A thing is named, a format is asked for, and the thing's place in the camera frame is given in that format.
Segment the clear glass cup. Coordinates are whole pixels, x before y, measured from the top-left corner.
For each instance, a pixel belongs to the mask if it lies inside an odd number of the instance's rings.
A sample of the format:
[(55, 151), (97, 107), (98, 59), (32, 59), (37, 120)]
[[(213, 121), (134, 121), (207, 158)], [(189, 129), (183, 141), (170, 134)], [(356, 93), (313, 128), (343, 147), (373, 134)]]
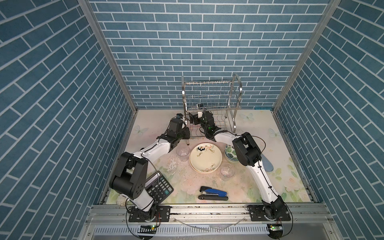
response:
[(191, 150), (190, 150), (188, 145), (178, 146), (177, 149), (176, 149), (176, 152), (177, 152), (179, 160), (182, 161), (182, 162), (188, 161), (189, 160), (190, 151)]
[(221, 178), (225, 181), (229, 180), (235, 175), (235, 167), (229, 163), (224, 163), (220, 167)]

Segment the white plate with painted design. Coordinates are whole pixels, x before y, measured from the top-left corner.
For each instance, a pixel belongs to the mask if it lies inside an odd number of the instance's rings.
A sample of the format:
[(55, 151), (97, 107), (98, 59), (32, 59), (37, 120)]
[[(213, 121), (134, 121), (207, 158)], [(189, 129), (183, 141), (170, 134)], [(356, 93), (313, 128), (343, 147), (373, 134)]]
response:
[(220, 167), (222, 159), (223, 154), (216, 145), (201, 143), (191, 150), (189, 162), (195, 171), (210, 174)]

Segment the steel two-tier dish rack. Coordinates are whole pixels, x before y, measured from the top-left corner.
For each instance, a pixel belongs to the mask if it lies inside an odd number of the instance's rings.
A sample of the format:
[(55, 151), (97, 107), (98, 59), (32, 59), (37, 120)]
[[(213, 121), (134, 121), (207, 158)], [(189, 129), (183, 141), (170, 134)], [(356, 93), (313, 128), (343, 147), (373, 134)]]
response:
[(190, 129), (191, 139), (204, 138), (200, 126), (192, 125), (188, 113), (197, 114), (197, 104), (203, 103), (205, 111), (213, 114), (216, 126), (236, 133), (236, 115), (241, 108), (243, 86), (234, 74), (228, 80), (186, 81), (182, 77), (184, 118)]

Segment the green leaf pattern bowl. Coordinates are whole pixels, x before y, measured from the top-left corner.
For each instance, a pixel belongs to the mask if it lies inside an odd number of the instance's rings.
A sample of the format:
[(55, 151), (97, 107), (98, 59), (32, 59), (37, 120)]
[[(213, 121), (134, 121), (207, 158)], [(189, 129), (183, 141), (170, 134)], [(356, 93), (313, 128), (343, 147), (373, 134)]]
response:
[(238, 157), (233, 146), (227, 145), (225, 148), (225, 156), (230, 162), (238, 162)]

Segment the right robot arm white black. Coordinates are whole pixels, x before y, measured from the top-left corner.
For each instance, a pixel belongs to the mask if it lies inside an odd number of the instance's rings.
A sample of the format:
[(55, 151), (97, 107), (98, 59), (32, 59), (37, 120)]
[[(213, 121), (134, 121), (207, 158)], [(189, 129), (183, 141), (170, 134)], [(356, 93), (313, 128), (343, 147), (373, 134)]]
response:
[(234, 147), (238, 161), (250, 170), (258, 186), (267, 219), (278, 220), (284, 215), (289, 216), (292, 213), (266, 174), (262, 162), (262, 150), (255, 142), (254, 136), (248, 132), (237, 135), (221, 129), (216, 126), (213, 114), (209, 111), (204, 110), (197, 114), (189, 113), (188, 119), (192, 125), (200, 126), (208, 140)]

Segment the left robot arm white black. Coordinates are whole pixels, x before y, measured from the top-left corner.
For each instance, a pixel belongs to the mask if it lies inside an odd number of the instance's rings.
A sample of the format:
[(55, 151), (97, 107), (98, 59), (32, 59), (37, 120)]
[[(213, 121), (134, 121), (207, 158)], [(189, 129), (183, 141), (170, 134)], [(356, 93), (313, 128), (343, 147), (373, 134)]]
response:
[(111, 174), (110, 188), (127, 196), (139, 210), (149, 213), (155, 207), (155, 200), (145, 190), (149, 164), (171, 152), (181, 140), (189, 138), (186, 120), (182, 114), (177, 114), (153, 144), (135, 153), (120, 155)]

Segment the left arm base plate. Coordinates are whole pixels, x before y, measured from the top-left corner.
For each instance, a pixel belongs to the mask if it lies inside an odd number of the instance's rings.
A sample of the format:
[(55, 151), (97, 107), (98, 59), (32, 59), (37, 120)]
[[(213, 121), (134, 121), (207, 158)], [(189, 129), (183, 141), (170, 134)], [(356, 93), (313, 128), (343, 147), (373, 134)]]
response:
[(170, 206), (152, 206), (148, 212), (139, 210), (134, 206), (128, 208), (130, 223), (144, 223), (144, 222), (169, 222), (170, 219)]

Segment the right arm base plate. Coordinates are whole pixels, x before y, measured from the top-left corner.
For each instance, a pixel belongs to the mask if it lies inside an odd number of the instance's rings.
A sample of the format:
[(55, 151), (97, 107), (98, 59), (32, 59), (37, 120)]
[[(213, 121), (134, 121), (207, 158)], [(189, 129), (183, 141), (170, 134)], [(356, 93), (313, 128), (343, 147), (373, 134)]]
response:
[(247, 211), (250, 214), (251, 221), (290, 221), (291, 214), (287, 206), (283, 205), (282, 208), (275, 208), (264, 205), (248, 205)]

